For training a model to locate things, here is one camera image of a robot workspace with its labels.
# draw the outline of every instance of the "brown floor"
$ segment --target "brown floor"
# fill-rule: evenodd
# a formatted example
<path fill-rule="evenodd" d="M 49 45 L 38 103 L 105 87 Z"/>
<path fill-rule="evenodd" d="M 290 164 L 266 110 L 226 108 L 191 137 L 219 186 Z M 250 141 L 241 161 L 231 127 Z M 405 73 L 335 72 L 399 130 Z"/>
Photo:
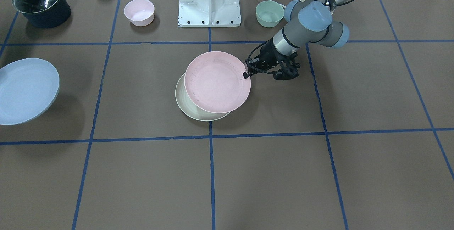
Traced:
<path fill-rule="evenodd" d="M 286 22 L 263 28 L 262 0 L 240 0 L 240 27 L 178 28 L 178 0 L 151 0 L 136 27 L 129 1 L 67 0 L 52 29 L 0 1 L 0 67 L 60 74 L 47 112 L 0 126 L 0 229 L 453 229 L 454 0 L 339 7 L 343 48 L 300 49 L 300 77 L 253 76 L 211 123 L 176 104 L 188 64 L 245 59 Z"/>

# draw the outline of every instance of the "cup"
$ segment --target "cup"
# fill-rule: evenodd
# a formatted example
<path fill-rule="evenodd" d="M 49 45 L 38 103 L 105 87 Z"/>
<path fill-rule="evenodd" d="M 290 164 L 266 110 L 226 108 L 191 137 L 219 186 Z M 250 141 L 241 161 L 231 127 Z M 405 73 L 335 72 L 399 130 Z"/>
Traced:
<path fill-rule="evenodd" d="M 264 1 L 257 5 L 256 15 L 260 25 L 270 28 L 276 26 L 284 17 L 284 8 L 277 2 Z"/>
<path fill-rule="evenodd" d="M 149 0 L 133 0 L 126 4 L 124 15 L 133 25 L 149 25 L 154 19 L 154 5 Z"/>

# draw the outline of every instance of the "pink plate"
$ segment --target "pink plate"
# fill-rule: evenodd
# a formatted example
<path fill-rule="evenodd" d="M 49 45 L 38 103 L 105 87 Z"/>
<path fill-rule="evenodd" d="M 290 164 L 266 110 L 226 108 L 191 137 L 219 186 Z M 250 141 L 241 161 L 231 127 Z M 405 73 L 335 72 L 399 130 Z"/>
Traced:
<path fill-rule="evenodd" d="M 186 69 L 184 86 L 189 98 L 211 113 L 227 113 L 240 107 L 251 91 L 251 78 L 243 77 L 240 59 L 219 51 L 196 57 Z"/>

